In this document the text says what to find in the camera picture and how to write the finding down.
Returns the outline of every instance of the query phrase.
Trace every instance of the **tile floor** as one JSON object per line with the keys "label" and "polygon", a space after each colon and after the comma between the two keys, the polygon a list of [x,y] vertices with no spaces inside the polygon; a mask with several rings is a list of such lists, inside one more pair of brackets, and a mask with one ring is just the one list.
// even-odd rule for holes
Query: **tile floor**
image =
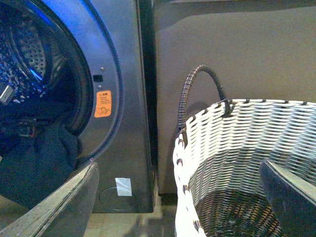
{"label": "tile floor", "polygon": [[153,213],[91,214],[84,237],[172,237],[176,197],[158,197]]}

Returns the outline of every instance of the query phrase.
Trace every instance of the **front-load washer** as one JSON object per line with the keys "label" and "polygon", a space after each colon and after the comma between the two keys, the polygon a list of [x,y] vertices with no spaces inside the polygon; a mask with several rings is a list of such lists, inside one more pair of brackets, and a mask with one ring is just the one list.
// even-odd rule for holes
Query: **front-load washer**
{"label": "front-load washer", "polygon": [[6,18],[22,14],[39,35],[50,35],[43,48],[57,47],[65,59],[62,67],[50,67],[61,77],[50,96],[73,106],[66,127],[78,138],[76,168],[98,163],[94,212],[152,212],[157,129],[151,1],[0,0],[0,11],[5,9]]}

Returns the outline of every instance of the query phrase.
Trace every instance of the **basket handle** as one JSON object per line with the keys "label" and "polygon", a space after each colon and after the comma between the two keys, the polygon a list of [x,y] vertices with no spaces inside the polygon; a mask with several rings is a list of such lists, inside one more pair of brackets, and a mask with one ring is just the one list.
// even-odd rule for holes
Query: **basket handle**
{"label": "basket handle", "polygon": [[197,77],[199,72],[206,72],[208,73],[213,81],[215,82],[215,85],[218,90],[219,98],[221,101],[225,100],[226,104],[226,111],[225,114],[229,115],[231,113],[231,108],[229,105],[229,102],[227,101],[226,95],[223,90],[223,86],[219,82],[219,79],[215,72],[207,65],[199,65],[198,67],[192,69],[184,82],[181,97],[180,97],[180,103],[179,103],[179,110],[178,110],[178,128],[179,130],[183,130],[186,127],[186,120],[187,120],[187,103],[189,98],[189,93],[191,86]]}

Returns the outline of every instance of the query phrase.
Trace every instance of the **warning sticker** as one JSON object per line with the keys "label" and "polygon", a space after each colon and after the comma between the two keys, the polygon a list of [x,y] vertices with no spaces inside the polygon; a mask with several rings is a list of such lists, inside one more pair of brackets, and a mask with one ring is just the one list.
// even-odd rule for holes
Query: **warning sticker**
{"label": "warning sticker", "polygon": [[97,105],[94,116],[96,118],[107,117],[111,115],[112,95],[110,90],[97,92]]}

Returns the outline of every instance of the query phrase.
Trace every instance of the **woven basket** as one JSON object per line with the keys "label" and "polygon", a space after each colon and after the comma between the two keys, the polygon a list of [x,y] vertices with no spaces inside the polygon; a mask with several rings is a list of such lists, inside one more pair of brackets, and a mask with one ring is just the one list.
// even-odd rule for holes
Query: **woven basket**
{"label": "woven basket", "polygon": [[[198,72],[214,80],[221,102],[186,120]],[[259,166],[266,158],[316,185],[316,104],[227,100],[215,73],[191,70],[181,95],[173,154],[177,237],[282,237]]]}

